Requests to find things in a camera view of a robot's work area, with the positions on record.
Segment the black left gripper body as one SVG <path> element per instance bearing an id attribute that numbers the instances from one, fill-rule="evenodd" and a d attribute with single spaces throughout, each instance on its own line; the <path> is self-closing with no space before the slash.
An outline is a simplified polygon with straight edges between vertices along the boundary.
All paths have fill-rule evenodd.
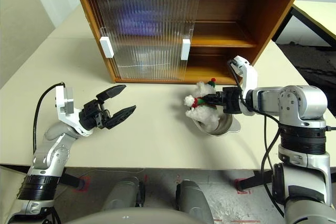
<path id="1" fill-rule="evenodd" d="M 94 99 L 83 106 L 79 112 L 79 123 L 86 130 L 92 130 L 95 127 L 100 129 L 111 129 L 109 125 L 110 112 L 104 108 L 104 101 Z"/>

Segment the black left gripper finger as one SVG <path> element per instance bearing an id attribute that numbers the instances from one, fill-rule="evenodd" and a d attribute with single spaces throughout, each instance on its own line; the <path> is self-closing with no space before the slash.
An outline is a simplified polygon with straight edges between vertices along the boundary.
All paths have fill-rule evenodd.
<path id="1" fill-rule="evenodd" d="M 135 111 L 136 107 L 136 105 L 133 105 L 115 113 L 111 118 L 106 121 L 106 128 L 110 130 L 125 121 Z"/>
<path id="2" fill-rule="evenodd" d="M 121 84 L 121 85 L 116 85 L 113 86 L 111 88 L 108 88 L 102 92 L 100 92 L 99 94 L 96 95 L 96 98 L 100 101 L 100 102 L 104 102 L 107 99 L 111 99 L 115 96 L 117 96 L 118 94 L 120 94 L 124 89 L 126 88 L 126 85 Z"/>

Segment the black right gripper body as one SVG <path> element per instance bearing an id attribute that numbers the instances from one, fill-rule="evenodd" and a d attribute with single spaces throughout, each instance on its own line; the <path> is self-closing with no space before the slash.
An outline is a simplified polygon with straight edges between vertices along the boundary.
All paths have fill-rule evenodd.
<path id="1" fill-rule="evenodd" d="M 222 91 L 217 91 L 220 105 L 223 107 L 223 112 L 226 114 L 241 114 L 239 106 L 240 89 L 238 87 L 225 87 Z"/>

